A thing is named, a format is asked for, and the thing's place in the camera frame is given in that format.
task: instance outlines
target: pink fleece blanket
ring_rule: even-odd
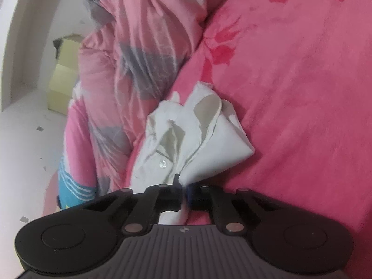
[[[372,277],[372,0],[227,0],[172,91],[233,103],[255,155],[214,182],[336,219]],[[200,214],[190,223],[203,223]]]

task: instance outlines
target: pink blanket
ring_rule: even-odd
[[[131,13],[112,11],[122,25],[108,23],[83,43],[82,95],[69,114],[66,133],[71,129],[75,134],[65,139],[65,156],[71,184],[84,199],[91,191],[104,193],[130,184],[125,173],[131,172],[140,147],[144,120],[161,99],[159,93],[170,86],[156,92],[127,73],[154,67],[147,60],[156,58],[151,50],[162,39],[154,39],[154,31],[165,32],[161,22],[172,17],[174,0],[167,7],[165,0],[146,0],[146,7],[141,0],[102,1],[108,10],[117,3],[125,9],[131,3],[136,7]],[[193,28],[169,23],[182,35],[179,41],[187,39],[183,48],[160,45],[180,56],[177,60],[185,60],[198,44],[200,22],[207,14],[200,9],[186,25]],[[141,22],[152,18],[152,11],[157,20],[150,30]],[[133,53],[128,44],[141,46],[142,52]],[[120,51],[129,54],[120,58]],[[202,80],[233,103],[256,153],[214,182],[227,190],[248,187],[346,225],[355,242],[346,272],[355,279],[372,275],[371,56],[372,0],[226,0],[171,90],[184,102]],[[146,61],[140,68],[129,68],[131,58]],[[69,137],[76,151],[69,149]],[[131,145],[134,151],[127,163]],[[78,163],[87,166],[87,174],[73,173]],[[84,187],[90,175],[92,189]],[[60,174],[60,181],[68,180]],[[94,189],[105,185],[107,190]],[[189,219],[205,221],[200,214]]]
[[[355,279],[372,277],[371,57],[372,0],[227,0],[172,87],[183,103],[213,83],[256,149],[213,182],[346,225]]]
[[[61,206],[118,190],[147,115],[196,50],[222,0],[85,0],[84,39],[58,171]]]

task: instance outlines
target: cardboard box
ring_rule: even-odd
[[[57,65],[49,82],[48,108],[67,115],[68,103],[79,73],[78,53],[83,37],[64,37],[57,48]]]

